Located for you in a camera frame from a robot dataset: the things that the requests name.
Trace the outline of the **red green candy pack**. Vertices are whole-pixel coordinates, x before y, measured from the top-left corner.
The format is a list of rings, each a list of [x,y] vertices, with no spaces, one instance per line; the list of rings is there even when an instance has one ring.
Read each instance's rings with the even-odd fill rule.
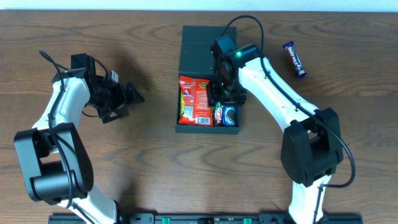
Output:
[[[213,108],[213,119],[215,126],[223,125],[223,106],[220,102],[217,102]]]

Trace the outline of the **blue Oreo cookie pack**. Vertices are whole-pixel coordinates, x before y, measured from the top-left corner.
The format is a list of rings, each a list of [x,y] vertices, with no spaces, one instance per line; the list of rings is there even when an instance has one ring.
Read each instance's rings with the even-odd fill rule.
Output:
[[[236,126],[236,107],[235,106],[224,106],[223,107],[223,125],[224,126]]]

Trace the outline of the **red snack bag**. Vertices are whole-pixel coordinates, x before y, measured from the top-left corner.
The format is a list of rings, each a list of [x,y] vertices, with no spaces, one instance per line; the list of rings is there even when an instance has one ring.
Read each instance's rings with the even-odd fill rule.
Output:
[[[209,80],[180,76],[180,92],[183,93],[185,109],[178,124],[192,126],[212,126],[213,111],[208,105],[207,86]]]

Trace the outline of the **black gift box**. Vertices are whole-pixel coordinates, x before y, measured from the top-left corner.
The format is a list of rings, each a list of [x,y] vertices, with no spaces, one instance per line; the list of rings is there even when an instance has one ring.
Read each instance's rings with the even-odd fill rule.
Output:
[[[217,39],[223,26],[188,26],[182,29],[182,44],[178,74],[181,76],[214,80],[215,64],[211,45]],[[236,108],[236,126],[193,126],[175,123],[177,133],[192,134],[238,134],[241,130],[241,108]]]

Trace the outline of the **yellow snack bag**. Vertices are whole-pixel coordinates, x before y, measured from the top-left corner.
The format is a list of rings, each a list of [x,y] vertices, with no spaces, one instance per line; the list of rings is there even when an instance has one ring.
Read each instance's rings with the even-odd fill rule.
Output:
[[[182,117],[184,114],[184,109],[185,109],[185,101],[183,98],[183,93],[180,93],[180,112],[179,112],[179,116]]]

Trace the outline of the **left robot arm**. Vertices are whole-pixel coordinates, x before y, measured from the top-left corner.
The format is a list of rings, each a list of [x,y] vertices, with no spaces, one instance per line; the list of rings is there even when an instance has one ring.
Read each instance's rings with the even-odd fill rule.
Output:
[[[85,68],[58,72],[43,116],[14,137],[27,194],[35,202],[72,211],[83,223],[131,223],[132,217],[94,184],[93,166],[77,131],[91,96],[86,75]]]

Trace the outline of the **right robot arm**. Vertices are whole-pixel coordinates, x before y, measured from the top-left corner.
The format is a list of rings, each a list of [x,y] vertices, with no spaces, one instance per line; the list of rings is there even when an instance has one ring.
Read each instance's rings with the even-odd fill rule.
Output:
[[[289,215],[295,223],[323,218],[324,189],[343,160],[340,122],[331,109],[318,109],[296,93],[254,44],[211,46],[218,78],[209,86],[209,102],[241,105],[251,92],[283,132],[280,159],[293,181]]]

